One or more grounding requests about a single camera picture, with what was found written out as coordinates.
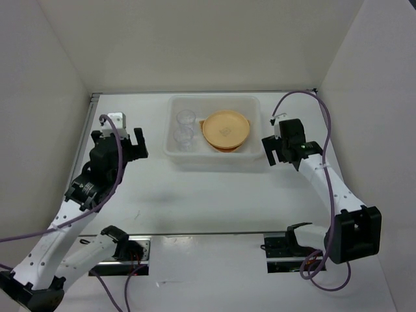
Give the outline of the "clear glass cup front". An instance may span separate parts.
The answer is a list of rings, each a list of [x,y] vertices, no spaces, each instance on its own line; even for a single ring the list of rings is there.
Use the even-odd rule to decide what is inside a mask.
[[[194,132],[188,127],[178,127],[174,131],[174,140],[179,151],[190,151],[192,149],[192,140]]]

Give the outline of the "clear glass cup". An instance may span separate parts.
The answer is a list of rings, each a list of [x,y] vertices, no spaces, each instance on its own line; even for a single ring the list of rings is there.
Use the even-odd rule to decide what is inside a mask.
[[[194,132],[188,127],[178,127],[174,131],[174,140],[179,151],[190,151],[192,149],[192,140]]]
[[[193,131],[196,122],[196,114],[189,109],[181,110],[176,115],[176,121],[180,127],[185,127]]]

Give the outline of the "translucent white plastic bin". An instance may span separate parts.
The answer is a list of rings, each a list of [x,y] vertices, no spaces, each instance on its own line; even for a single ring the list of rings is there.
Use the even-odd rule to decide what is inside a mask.
[[[253,96],[182,95],[168,100],[163,151],[180,166],[246,166],[264,155]]]

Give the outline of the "woven bamboo triangular tray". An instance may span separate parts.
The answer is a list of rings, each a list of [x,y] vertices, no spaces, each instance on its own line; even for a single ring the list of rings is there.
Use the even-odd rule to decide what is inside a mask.
[[[205,120],[200,120],[199,123],[199,127],[200,127],[200,131],[203,132],[203,124],[204,124]],[[202,134],[204,140],[208,143],[208,145],[210,145],[210,147],[212,147],[214,150],[221,152],[221,153],[233,153],[236,152],[237,150],[239,150],[246,141],[244,141],[243,143],[239,144],[238,146],[232,147],[232,148],[220,148],[218,146],[215,146],[213,144],[211,144],[205,137],[204,134]]]

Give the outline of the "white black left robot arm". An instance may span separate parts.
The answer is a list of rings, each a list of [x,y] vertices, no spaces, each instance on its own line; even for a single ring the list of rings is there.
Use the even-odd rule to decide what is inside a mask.
[[[148,157],[141,128],[136,144],[124,134],[93,131],[94,147],[81,173],[71,182],[50,232],[13,269],[1,271],[1,290],[28,311],[55,311],[65,292],[98,263],[110,258],[139,264],[144,248],[116,226],[107,226],[72,255],[68,251],[82,230],[96,217],[127,163]]]

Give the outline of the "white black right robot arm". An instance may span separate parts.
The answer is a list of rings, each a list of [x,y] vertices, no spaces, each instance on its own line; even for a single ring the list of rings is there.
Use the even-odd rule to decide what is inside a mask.
[[[380,251],[380,210],[366,206],[351,192],[329,164],[326,146],[306,140],[299,119],[275,117],[270,123],[274,134],[262,139],[269,164],[293,165],[330,212],[328,228],[310,222],[289,226],[285,233],[286,251],[291,255],[300,255],[308,248],[327,252],[335,264],[376,255]]]

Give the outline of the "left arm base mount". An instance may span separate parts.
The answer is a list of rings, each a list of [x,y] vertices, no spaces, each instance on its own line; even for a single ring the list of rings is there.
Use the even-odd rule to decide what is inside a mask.
[[[123,255],[108,257],[99,262],[93,271],[100,276],[147,276],[149,272],[151,237],[133,235]]]

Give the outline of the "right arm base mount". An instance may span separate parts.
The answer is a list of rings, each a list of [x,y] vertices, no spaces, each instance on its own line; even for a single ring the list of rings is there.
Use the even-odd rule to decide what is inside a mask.
[[[315,250],[310,247],[290,247],[284,231],[266,233],[260,245],[265,253],[269,274],[299,272],[304,259]]]

